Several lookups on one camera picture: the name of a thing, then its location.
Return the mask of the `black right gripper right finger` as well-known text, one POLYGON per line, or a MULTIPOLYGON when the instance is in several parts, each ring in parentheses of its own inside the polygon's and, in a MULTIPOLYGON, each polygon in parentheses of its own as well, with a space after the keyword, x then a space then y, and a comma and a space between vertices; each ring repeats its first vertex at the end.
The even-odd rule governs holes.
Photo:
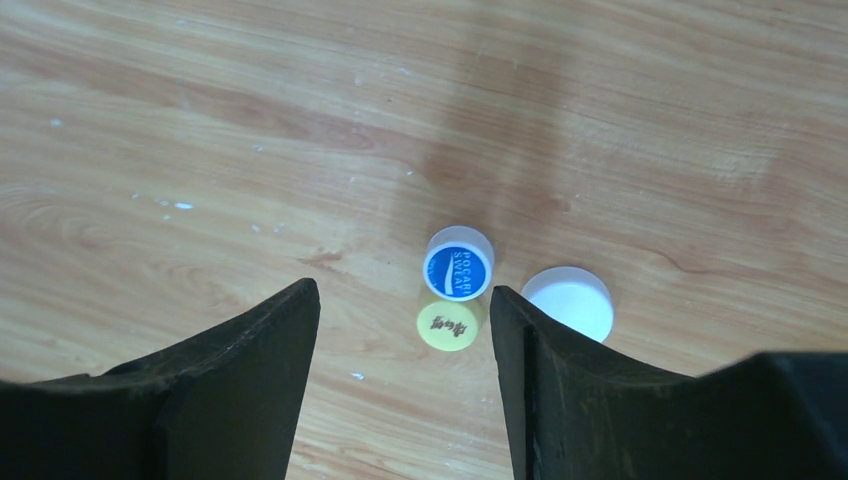
POLYGON ((847 356, 761 352, 689 377, 558 322, 507 286, 490 325, 517 479, 843 479, 847 356))

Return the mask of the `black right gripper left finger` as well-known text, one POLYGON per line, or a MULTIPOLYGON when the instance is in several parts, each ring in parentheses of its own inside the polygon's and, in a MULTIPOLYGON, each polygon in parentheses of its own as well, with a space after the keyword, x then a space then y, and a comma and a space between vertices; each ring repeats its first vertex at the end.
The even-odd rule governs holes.
POLYGON ((1 385, 5 479, 282 479, 314 353, 310 278, 92 376, 1 385))

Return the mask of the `yellow bottle cap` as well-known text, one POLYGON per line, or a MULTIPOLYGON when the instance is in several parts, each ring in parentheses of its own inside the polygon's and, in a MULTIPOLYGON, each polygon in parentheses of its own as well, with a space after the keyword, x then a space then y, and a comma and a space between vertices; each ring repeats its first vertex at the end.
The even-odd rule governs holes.
POLYGON ((476 300, 453 302, 436 299, 419 311, 416 327, 429 346, 445 352, 467 348, 477 338, 484 322, 484 310, 476 300))

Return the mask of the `blue Pocari Sweat cap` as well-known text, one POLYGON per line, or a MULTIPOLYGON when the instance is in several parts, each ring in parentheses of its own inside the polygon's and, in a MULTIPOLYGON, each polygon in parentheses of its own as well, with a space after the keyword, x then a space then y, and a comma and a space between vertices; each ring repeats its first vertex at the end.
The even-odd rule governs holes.
POLYGON ((479 230, 452 225, 436 232, 422 264, 425 284, 438 297, 454 302, 474 300, 490 286, 494 247, 479 230))

